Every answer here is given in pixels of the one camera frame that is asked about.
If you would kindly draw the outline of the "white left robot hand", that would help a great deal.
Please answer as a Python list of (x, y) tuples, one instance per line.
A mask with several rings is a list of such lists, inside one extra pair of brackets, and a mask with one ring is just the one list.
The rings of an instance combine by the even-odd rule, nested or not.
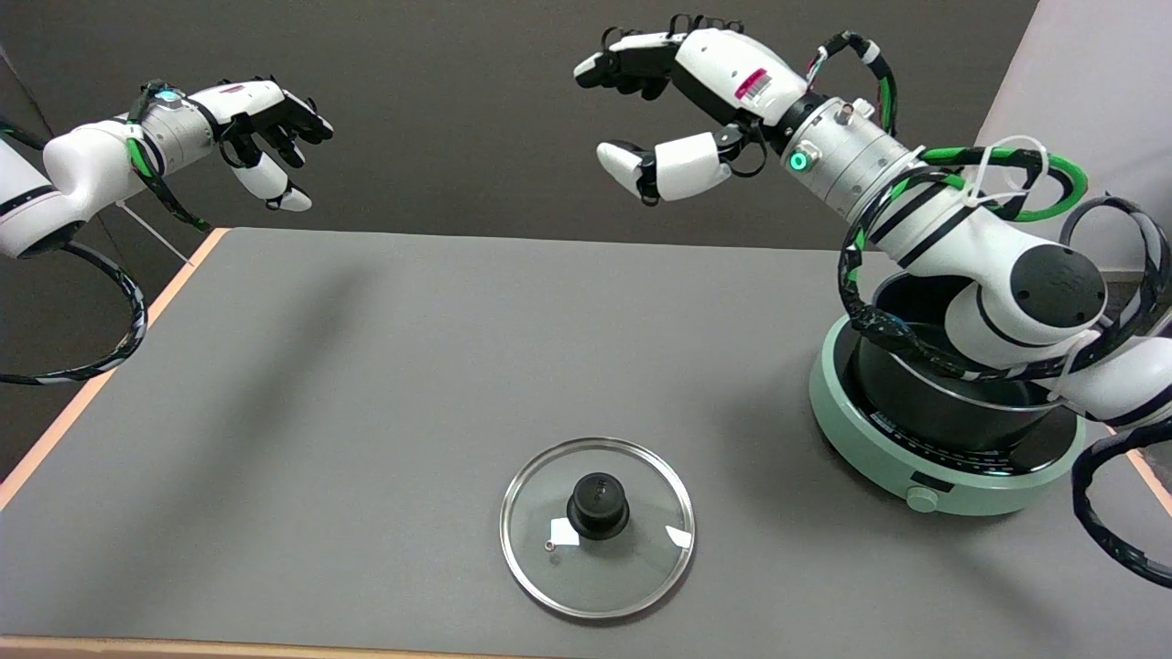
[(222, 81), (188, 95), (211, 125), (213, 143), (237, 181), (271, 211), (304, 212), (309, 193), (298, 186), (284, 167), (301, 168), (298, 147), (321, 145), (334, 137), (311, 98), (300, 98), (275, 79)]

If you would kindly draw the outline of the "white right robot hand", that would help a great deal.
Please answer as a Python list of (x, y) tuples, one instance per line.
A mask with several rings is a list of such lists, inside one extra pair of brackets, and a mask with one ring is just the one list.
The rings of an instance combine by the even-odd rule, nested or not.
[(743, 32), (736, 21), (677, 14), (666, 32), (611, 27), (600, 50), (575, 67), (585, 89), (615, 89), (656, 100), (666, 88), (699, 107), (717, 125), (714, 131), (638, 147), (608, 140), (595, 149), (612, 179), (645, 205), (690, 199), (730, 177), (752, 177), (732, 161), (758, 145), (778, 152), (786, 140), (784, 117), (808, 95), (808, 80), (774, 50)]

